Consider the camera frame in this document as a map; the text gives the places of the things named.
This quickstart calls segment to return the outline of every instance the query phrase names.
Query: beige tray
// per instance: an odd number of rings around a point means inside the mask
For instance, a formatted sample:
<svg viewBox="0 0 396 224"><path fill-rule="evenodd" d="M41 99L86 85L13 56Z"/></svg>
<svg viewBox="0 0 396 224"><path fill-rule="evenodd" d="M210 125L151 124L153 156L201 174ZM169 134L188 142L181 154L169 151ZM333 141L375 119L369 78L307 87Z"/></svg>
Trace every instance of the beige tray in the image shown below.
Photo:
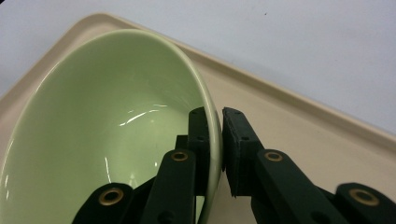
<svg viewBox="0 0 396 224"><path fill-rule="evenodd" d="M64 55L94 36L116 29L143 29L107 14L74 25L0 101L0 163L13 127L31 94ZM265 147L288 153L318 186L334 192L340 183L359 182L396 201L396 136L257 79L196 49L176 43L204 77L219 111L239 109ZM255 223L249 198L231 197L223 175L209 223Z"/></svg>

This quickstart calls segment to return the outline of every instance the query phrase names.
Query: green bowl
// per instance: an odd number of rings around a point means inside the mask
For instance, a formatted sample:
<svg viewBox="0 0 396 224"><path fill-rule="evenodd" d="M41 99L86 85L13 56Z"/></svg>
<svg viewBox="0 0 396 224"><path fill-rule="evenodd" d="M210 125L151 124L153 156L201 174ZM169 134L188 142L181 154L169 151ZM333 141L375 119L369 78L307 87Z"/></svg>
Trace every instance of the green bowl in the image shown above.
<svg viewBox="0 0 396 224"><path fill-rule="evenodd" d="M188 57L161 37L110 32L59 62L25 107L0 184L0 223L71 223L97 188L154 177L188 115L205 107L211 164L197 211L207 219L220 172L219 120Z"/></svg>

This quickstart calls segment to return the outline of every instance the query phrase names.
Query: green ceramic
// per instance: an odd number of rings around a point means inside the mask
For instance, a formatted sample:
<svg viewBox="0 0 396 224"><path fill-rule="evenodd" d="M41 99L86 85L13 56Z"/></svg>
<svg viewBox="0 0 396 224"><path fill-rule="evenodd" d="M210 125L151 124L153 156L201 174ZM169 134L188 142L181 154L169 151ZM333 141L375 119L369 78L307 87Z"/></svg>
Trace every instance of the green ceramic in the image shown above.
<svg viewBox="0 0 396 224"><path fill-rule="evenodd" d="M219 121L190 60L143 31L87 42L52 69L25 107L1 175L0 223L71 223L98 187L136 188L157 174L200 106L212 147L206 219L219 179Z"/></svg>

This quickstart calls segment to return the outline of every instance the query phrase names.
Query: ceramic bowl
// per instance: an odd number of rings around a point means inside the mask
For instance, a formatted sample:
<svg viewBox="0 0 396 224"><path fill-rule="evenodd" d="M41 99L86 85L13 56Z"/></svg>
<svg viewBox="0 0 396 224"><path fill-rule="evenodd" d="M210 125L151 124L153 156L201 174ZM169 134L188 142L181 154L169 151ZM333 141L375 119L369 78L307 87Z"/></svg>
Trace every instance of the ceramic bowl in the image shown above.
<svg viewBox="0 0 396 224"><path fill-rule="evenodd" d="M85 43L48 73L18 121L1 176L0 223L71 223L100 186L138 187L157 174L201 106L211 146L206 219L219 180L220 128L189 58L138 30Z"/></svg>

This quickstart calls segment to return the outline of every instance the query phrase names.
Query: white surface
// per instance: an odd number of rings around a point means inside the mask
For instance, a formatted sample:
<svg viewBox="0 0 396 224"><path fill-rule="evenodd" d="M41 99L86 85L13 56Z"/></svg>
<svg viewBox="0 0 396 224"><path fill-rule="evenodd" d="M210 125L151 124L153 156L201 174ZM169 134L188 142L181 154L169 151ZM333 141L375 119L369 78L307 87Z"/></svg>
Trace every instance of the white surface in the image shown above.
<svg viewBox="0 0 396 224"><path fill-rule="evenodd" d="M396 134L396 2L60 1L0 5L0 94L105 11Z"/></svg>

